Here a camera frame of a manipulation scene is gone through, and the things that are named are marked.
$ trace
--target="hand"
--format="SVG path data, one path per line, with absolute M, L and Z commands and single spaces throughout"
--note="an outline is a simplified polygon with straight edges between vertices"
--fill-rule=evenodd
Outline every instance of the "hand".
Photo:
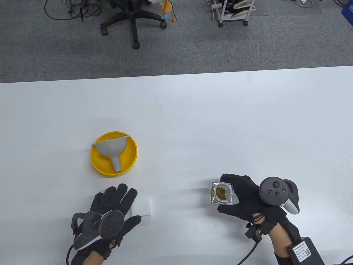
M 110 210 L 119 210 L 125 216 L 133 201 L 137 196 L 135 189 L 130 189 L 127 192 L 127 185 L 120 184 L 117 188 L 109 187 L 104 193 L 97 193 L 92 202 L 91 211 L 105 214 Z M 92 251 L 97 252 L 100 256 L 106 260 L 112 249 L 116 246 L 120 246 L 123 237 L 130 232 L 135 226 L 141 222 L 141 216 L 133 216 L 124 222 L 124 225 L 120 232 L 109 240 L 100 239 L 88 247 L 79 250 L 75 257 L 72 259 L 72 265 L 82 265 L 83 261 L 91 254 Z M 82 225 L 80 225 L 76 236 L 82 231 Z
M 253 217 L 257 214 L 263 214 L 266 220 L 273 224 L 277 224 L 286 217 L 286 212 L 279 206 L 264 203 L 259 195 L 259 186 L 249 176 L 223 174 L 220 181 L 233 184 L 233 190 L 239 199 L 238 204 L 218 206 L 220 213 L 236 216 L 252 223 L 254 223 Z

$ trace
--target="label sticker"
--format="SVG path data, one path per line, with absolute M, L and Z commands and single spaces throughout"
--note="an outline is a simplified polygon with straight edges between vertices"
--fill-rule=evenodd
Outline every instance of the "label sticker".
M 303 260 L 307 259 L 307 257 L 311 256 L 311 251 L 305 241 L 294 247 L 293 250 L 299 262 L 302 262 Z

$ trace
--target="floor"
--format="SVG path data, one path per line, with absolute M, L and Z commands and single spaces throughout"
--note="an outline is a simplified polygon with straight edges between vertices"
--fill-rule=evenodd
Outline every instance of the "floor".
M 116 13 L 107 2 L 99 16 L 54 21 L 44 1 L 0 0 L 0 83 L 351 65 L 353 27 L 332 0 L 312 8 L 291 1 L 256 0 L 248 26 L 218 28 L 205 0 L 174 0 L 178 23 L 137 22 L 140 49 L 132 49 L 127 21 L 99 24 Z M 144 9 L 160 12 L 159 4 Z M 68 17 L 60 0 L 48 12 Z

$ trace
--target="brown substance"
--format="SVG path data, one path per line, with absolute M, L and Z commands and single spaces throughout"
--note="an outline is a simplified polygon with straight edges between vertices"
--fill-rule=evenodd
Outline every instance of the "brown substance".
M 226 200 L 226 189 L 222 188 L 222 187 L 217 187 L 216 188 L 216 195 L 220 200 L 225 201 Z

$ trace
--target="chair base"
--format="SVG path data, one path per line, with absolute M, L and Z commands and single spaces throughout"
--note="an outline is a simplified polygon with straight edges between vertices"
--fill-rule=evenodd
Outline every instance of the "chair base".
M 102 35 L 103 36 L 108 35 L 107 27 L 109 27 L 110 25 L 113 25 L 123 20 L 130 20 L 132 25 L 132 36 L 133 36 L 132 48 L 139 49 L 140 43 L 138 42 L 138 34 L 137 34 L 137 27 L 136 27 L 137 18 L 147 18 L 147 19 L 157 20 L 161 22 L 160 27 L 162 29 L 167 28 L 166 20 L 162 19 L 160 15 L 140 9 L 142 3 L 143 3 L 142 0 L 138 0 L 134 5 L 132 0 L 128 0 L 127 6 L 122 6 L 122 5 L 119 5 L 117 2 L 117 6 L 120 9 L 122 9 L 122 11 L 112 16 L 111 18 L 109 18 L 108 20 L 106 20 L 101 24 Z M 112 6 L 112 8 L 116 7 L 115 4 L 112 4 L 112 2 L 110 2 L 110 5 Z

